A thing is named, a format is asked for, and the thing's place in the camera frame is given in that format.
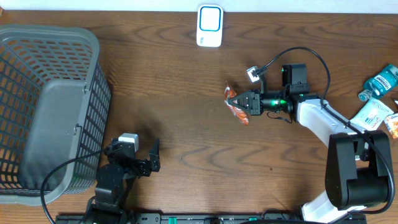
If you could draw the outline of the red chocolate bar wrapper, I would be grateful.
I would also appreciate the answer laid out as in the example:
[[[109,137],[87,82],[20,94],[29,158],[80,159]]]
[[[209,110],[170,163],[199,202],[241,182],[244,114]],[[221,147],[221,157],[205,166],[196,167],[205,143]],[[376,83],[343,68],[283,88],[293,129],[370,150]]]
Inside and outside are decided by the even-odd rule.
[[[231,88],[228,82],[226,82],[226,88],[224,91],[224,102],[230,109],[230,111],[234,114],[234,116],[237,117],[241,123],[247,126],[249,124],[247,114],[243,110],[228,103],[228,100],[234,98],[235,96],[237,96],[236,92]]]

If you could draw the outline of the mint green wipes pack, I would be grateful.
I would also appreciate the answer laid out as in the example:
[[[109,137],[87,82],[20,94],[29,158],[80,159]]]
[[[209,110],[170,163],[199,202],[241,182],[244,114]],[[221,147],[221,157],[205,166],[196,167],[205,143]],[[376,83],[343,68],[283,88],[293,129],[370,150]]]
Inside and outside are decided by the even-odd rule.
[[[368,131],[374,131],[393,113],[383,102],[370,98],[350,122]]]

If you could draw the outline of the teal mouthwash bottle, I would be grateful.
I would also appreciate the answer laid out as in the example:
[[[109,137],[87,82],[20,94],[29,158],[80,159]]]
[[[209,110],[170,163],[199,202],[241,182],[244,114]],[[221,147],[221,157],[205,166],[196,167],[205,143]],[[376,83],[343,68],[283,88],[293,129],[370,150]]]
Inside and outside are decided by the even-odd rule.
[[[358,94],[361,101],[370,98],[380,99],[397,86],[397,67],[389,64],[376,76],[367,80],[363,85],[363,91]]]

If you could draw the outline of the small orange carton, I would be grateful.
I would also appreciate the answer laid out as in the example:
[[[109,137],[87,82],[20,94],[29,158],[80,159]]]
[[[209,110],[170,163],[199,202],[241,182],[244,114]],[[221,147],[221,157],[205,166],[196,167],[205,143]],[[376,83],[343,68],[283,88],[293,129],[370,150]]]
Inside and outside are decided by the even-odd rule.
[[[394,139],[397,139],[398,137],[398,114],[391,114],[386,116],[386,118],[384,119],[384,123],[389,131],[389,133],[391,134],[391,136]]]

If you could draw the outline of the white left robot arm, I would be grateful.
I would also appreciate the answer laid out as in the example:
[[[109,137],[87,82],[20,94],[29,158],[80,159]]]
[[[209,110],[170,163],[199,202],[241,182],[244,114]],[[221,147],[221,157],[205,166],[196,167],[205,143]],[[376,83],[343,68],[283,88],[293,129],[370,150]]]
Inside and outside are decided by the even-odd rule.
[[[81,223],[132,223],[133,217],[123,209],[135,180],[160,171],[159,146],[155,140],[147,159],[137,159],[136,143],[113,139],[105,150],[109,163],[96,174],[94,202],[86,209]]]

